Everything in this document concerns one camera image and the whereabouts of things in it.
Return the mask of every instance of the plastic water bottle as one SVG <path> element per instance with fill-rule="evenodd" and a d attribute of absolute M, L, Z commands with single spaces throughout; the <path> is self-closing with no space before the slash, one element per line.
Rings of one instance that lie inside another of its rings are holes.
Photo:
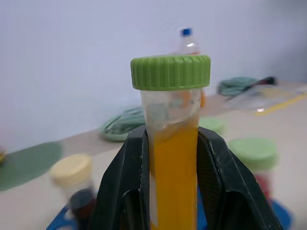
<path fill-rule="evenodd" d="M 182 45 L 181 45 L 181 54 L 200 54 L 200 49 L 198 43 L 193 36 L 193 32 L 191 28 L 186 28 L 181 30 L 182 36 Z M 206 96 L 204 89 L 201 91 L 201 107 L 205 107 Z"/>

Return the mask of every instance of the blue bottle cap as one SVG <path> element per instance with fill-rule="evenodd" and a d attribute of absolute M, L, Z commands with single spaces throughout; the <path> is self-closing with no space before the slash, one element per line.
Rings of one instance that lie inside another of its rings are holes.
<path fill-rule="evenodd" d="M 181 35 L 184 36 L 184 37 L 192 35 L 192 29 L 191 28 L 183 29 L 181 31 Z"/>

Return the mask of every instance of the white wall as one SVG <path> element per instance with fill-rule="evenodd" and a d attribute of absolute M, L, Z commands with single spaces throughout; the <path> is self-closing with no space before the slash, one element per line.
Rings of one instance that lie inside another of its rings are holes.
<path fill-rule="evenodd" d="M 307 81 L 305 0 L 1 0 L 0 145 L 99 127 L 140 101 L 130 60 L 173 52 L 192 26 L 218 81 Z"/>

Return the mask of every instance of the cream cap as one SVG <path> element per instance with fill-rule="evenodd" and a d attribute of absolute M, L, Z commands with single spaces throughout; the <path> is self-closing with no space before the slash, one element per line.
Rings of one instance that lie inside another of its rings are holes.
<path fill-rule="evenodd" d="M 56 185 L 74 186 L 91 177 L 92 157 L 88 154 L 71 155 L 53 165 L 49 173 Z"/>

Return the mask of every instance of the yellow liquid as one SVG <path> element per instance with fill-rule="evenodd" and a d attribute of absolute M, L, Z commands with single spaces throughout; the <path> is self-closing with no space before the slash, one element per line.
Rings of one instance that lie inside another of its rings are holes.
<path fill-rule="evenodd" d="M 198 123 L 196 115 L 153 133 L 150 172 L 156 183 L 158 222 L 156 226 L 151 221 L 151 230 L 197 229 Z"/>

